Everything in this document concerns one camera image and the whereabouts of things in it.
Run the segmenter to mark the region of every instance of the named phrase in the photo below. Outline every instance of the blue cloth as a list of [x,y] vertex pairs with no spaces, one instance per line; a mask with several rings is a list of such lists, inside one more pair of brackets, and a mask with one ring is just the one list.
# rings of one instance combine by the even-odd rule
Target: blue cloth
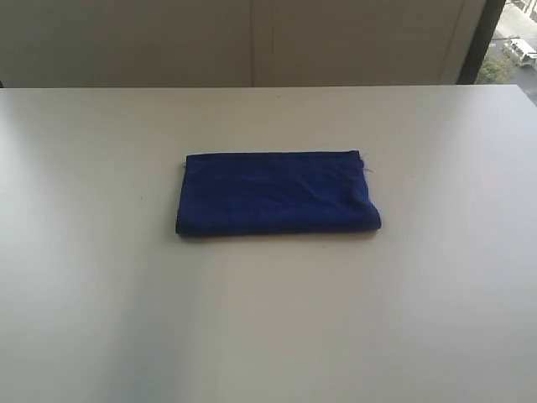
[[357,151],[186,157],[175,224],[182,236],[353,233],[380,226]]

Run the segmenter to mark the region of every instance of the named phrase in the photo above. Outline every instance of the microfiber cloth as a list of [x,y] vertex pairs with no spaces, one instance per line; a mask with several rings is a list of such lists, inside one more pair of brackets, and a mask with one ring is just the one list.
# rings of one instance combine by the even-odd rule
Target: microfiber cloth
[[175,224],[182,236],[353,233],[380,226],[358,151],[186,157]]

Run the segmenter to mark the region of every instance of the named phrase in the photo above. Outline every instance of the tree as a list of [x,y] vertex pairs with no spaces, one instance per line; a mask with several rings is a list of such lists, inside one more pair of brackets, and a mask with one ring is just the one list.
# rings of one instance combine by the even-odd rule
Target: tree
[[485,55],[476,84],[505,84],[513,78],[513,63],[504,55]]

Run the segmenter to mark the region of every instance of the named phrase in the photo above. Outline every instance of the white wall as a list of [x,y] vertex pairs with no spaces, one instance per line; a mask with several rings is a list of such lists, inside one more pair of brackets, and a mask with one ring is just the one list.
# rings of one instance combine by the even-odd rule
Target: white wall
[[0,0],[5,86],[454,83],[485,0]]

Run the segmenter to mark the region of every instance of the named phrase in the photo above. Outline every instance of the table surface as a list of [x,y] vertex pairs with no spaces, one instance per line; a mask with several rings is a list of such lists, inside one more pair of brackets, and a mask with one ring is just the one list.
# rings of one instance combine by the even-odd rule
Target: table surface
[[[186,242],[187,154],[359,149],[383,228]],[[537,401],[514,86],[0,92],[0,401]]]

